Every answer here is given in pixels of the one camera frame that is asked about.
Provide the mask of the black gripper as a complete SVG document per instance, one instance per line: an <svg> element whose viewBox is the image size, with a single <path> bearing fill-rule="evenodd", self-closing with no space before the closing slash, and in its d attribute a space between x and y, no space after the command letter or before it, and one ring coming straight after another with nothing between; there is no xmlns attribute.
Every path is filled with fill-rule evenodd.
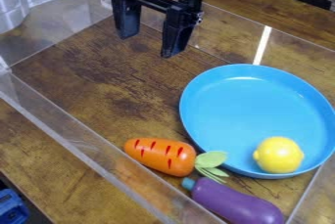
<svg viewBox="0 0 335 224"><path fill-rule="evenodd" d="M162 28L160 57L170 58L184 51L192 30L201 22L202 0L111 0L113 22L121 39L139 33L140 7L166 13Z"/></svg>

